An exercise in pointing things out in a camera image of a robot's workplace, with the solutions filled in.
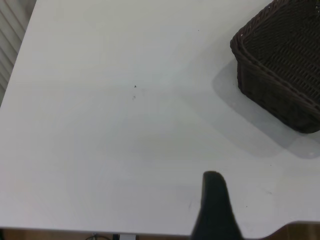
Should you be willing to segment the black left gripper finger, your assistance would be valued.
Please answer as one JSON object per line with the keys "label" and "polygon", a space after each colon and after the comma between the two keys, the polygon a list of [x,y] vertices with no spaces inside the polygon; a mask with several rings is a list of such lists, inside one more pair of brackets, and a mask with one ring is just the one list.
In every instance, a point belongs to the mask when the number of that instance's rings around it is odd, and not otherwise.
{"label": "black left gripper finger", "polygon": [[206,171],[202,179],[200,210],[191,240],[242,240],[227,184],[216,171]]}

